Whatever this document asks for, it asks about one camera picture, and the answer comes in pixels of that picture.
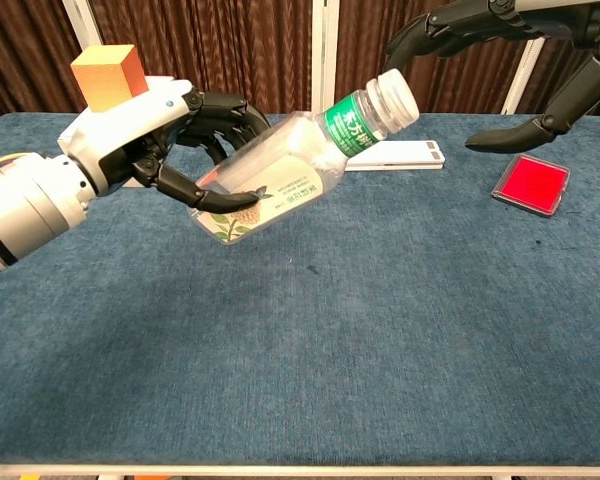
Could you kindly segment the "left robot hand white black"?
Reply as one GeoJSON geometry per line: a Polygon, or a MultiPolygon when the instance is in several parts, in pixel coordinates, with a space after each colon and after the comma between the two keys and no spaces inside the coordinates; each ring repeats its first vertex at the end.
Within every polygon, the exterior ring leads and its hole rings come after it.
{"type": "Polygon", "coordinates": [[[218,166],[227,158],[220,139],[238,150],[268,128],[265,116],[243,97],[172,80],[80,121],[63,151],[98,197],[135,179],[190,208],[224,214],[255,205],[258,195],[203,190],[164,160],[176,144],[201,146],[218,166]]]}

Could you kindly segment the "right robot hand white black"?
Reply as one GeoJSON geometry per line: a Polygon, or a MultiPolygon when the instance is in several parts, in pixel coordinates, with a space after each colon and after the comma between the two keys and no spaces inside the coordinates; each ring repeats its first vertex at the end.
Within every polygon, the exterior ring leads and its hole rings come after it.
{"type": "Polygon", "coordinates": [[[569,132],[600,102],[600,0],[454,0],[416,17],[391,39],[383,69],[404,68],[414,57],[451,57],[494,39],[568,40],[591,57],[555,94],[546,111],[510,129],[469,137],[473,151],[523,153],[569,132]]]}

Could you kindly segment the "white bottle cap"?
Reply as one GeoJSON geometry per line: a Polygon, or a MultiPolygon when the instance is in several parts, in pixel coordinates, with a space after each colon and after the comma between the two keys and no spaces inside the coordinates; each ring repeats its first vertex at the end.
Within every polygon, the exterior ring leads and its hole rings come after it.
{"type": "Polygon", "coordinates": [[[414,124],[420,111],[401,72],[391,69],[381,74],[377,81],[382,118],[389,132],[397,133],[414,124]]]}

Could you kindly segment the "transparent plastic bottle green label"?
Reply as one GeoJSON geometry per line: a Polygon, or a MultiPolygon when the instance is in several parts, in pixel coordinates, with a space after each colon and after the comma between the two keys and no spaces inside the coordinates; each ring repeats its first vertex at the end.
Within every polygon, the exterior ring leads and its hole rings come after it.
{"type": "Polygon", "coordinates": [[[321,114],[291,114],[201,177],[198,184],[205,190],[254,192],[259,201],[234,213],[193,208],[193,222],[229,245],[331,191],[351,158],[391,134],[383,122],[377,79],[321,114]]]}

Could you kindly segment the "orange cube block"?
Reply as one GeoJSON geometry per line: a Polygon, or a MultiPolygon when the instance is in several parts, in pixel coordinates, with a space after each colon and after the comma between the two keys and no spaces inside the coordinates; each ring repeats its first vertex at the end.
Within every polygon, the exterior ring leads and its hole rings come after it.
{"type": "Polygon", "coordinates": [[[136,47],[132,44],[93,45],[70,64],[90,110],[108,111],[148,90],[136,47]]]}

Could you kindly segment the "white cardboard box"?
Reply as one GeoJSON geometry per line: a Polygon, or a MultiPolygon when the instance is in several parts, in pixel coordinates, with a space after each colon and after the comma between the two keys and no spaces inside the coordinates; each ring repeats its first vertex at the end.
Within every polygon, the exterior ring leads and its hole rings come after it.
{"type": "Polygon", "coordinates": [[[58,137],[61,151],[76,161],[97,195],[106,196],[133,176],[124,152],[131,143],[164,133],[187,115],[183,96],[192,84],[171,76],[151,76],[149,89],[102,113],[86,108],[58,137]]]}

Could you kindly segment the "brown pleated partition panel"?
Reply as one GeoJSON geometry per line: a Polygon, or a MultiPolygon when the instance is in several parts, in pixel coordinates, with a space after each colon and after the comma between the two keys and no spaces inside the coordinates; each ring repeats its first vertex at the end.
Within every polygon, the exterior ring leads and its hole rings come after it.
{"type": "Polygon", "coordinates": [[[82,110],[70,68],[80,52],[62,0],[0,0],[0,116],[82,110]]]}
{"type": "MultiPolygon", "coordinates": [[[[336,101],[380,73],[385,49],[417,16],[453,0],[340,0],[336,101]]],[[[526,43],[478,43],[446,59],[414,58],[405,78],[422,113],[496,113],[503,108],[526,43]]]]}
{"type": "MultiPolygon", "coordinates": [[[[558,90],[590,56],[590,51],[575,49],[569,41],[546,40],[516,112],[544,112],[558,90]]],[[[600,102],[589,115],[600,116],[600,102]]]]}
{"type": "Polygon", "coordinates": [[[312,0],[89,0],[106,44],[136,47],[146,74],[244,96],[265,113],[307,110],[312,0]]]}

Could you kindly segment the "white folding stand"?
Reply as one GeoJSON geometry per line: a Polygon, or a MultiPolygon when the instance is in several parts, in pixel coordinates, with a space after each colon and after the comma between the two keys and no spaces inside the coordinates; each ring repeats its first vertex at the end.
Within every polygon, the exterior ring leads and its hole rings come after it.
{"type": "Polygon", "coordinates": [[[346,171],[441,169],[445,157],[433,140],[385,140],[348,161],[346,171]]]}

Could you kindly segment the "red flat plastic case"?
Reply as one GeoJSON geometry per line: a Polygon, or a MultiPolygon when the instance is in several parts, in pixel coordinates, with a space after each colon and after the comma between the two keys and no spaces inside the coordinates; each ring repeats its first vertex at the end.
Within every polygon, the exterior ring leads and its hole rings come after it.
{"type": "Polygon", "coordinates": [[[507,165],[491,195],[496,200],[543,217],[556,213],[570,180],[570,170],[528,154],[507,165]]]}

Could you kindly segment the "blue table mat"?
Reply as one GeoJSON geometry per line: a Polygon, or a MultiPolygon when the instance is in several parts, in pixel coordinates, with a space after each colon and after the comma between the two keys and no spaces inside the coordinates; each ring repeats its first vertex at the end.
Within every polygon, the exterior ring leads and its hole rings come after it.
{"type": "Polygon", "coordinates": [[[0,464],[600,466],[600,117],[537,151],[557,212],[436,171],[352,172],[224,246],[153,190],[0,274],[0,464]]]}

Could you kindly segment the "white partition frame post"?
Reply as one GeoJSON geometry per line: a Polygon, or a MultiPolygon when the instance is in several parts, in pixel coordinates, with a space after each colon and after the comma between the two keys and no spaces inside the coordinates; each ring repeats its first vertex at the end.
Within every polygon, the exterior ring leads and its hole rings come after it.
{"type": "Polygon", "coordinates": [[[516,113],[544,44],[544,38],[530,40],[526,43],[502,106],[502,115],[512,115],[516,113]]]}
{"type": "Polygon", "coordinates": [[[90,0],[61,0],[71,28],[82,53],[86,48],[102,45],[100,29],[97,25],[90,0]]]}
{"type": "Polygon", "coordinates": [[[311,111],[335,103],[340,0],[312,0],[311,111]]]}

